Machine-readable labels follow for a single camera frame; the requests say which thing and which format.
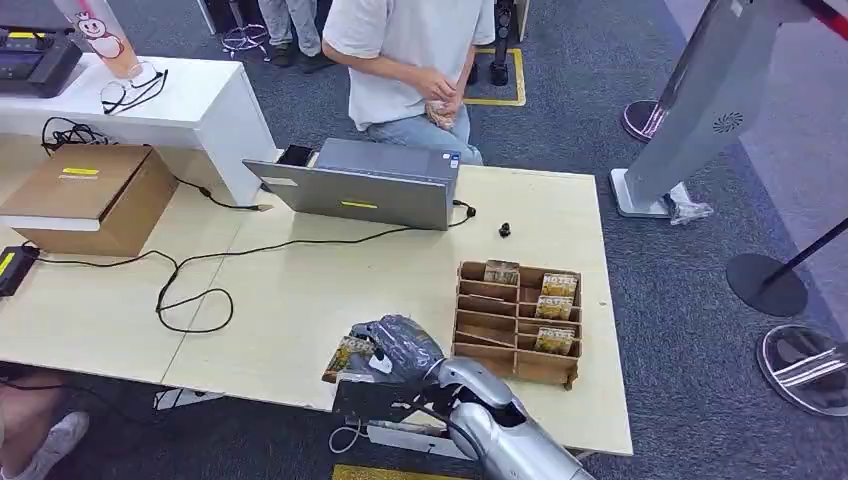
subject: round black base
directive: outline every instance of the round black base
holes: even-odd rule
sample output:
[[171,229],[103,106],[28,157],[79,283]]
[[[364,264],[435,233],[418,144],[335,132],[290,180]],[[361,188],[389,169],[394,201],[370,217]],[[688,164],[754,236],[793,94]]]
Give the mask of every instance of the round black base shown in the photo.
[[498,87],[503,87],[509,83],[509,67],[506,64],[497,65],[495,62],[492,62],[489,65],[489,82]]
[[838,370],[816,380],[791,385],[781,382],[781,371],[836,346],[830,337],[800,325],[770,331],[757,348],[760,370],[772,388],[808,413],[848,416],[848,370]]
[[624,127],[624,131],[642,143],[650,142],[653,133],[648,133],[646,130],[648,120],[656,106],[656,100],[639,100],[624,107],[624,112],[621,114],[621,126]]
[[763,281],[782,266],[765,255],[739,255],[727,264],[727,283],[749,307],[775,317],[791,317],[807,307],[807,287],[798,275],[789,271],[763,286]]

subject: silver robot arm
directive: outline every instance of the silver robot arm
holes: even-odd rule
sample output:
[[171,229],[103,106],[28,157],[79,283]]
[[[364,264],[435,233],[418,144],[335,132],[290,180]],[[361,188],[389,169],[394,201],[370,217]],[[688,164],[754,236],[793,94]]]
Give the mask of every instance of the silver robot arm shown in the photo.
[[[477,443],[487,475],[497,480],[594,480],[527,413],[500,378],[470,358],[444,360],[432,372],[450,393],[449,418]],[[451,439],[476,459],[475,449],[455,428]]]

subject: person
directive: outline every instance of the person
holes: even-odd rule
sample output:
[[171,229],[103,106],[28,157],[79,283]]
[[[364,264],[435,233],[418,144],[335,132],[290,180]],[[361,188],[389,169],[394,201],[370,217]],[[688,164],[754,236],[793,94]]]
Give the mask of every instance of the person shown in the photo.
[[[59,374],[0,363],[0,378],[22,387],[61,385]],[[88,430],[88,415],[73,412],[53,425],[59,389],[24,391],[0,384],[0,479],[43,480]]]
[[268,26],[271,63],[284,68],[295,63],[297,51],[291,48],[294,22],[300,51],[306,57],[303,72],[313,73],[333,65],[321,52],[321,37],[315,28],[318,0],[259,0],[259,9]]
[[[459,151],[482,165],[468,144],[462,103],[477,45],[495,40],[494,0],[335,0],[324,27],[324,53],[350,67],[349,114],[377,142]],[[453,120],[442,129],[427,101]]]

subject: jeans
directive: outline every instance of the jeans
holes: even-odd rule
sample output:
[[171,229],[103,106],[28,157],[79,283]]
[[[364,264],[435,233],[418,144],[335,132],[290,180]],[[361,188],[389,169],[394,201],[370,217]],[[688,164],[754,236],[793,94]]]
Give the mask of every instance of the jeans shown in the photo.
[[291,26],[297,29],[300,51],[307,57],[321,52],[321,37],[315,28],[318,0],[259,0],[272,46],[291,43]]
[[456,120],[450,131],[437,127],[426,115],[418,115],[393,122],[373,123],[366,132],[378,143],[456,150],[461,154],[462,163],[483,165],[483,156],[480,155],[480,151],[468,144],[471,120],[468,118],[468,109],[465,105],[462,105],[456,113]]

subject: wooden compartment tray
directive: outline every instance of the wooden compartment tray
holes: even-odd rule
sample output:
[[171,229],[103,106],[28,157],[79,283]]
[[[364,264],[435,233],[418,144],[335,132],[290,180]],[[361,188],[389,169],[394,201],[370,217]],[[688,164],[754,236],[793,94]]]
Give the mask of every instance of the wooden compartment tray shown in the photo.
[[[516,285],[483,281],[484,262],[459,266],[453,354],[474,358],[496,375],[571,389],[583,352],[580,274],[565,270],[519,266]],[[545,273],[577,277],[568,319],[534,318]],[[566,355],[534,350],[540,327],[570,327],[575,331]]]

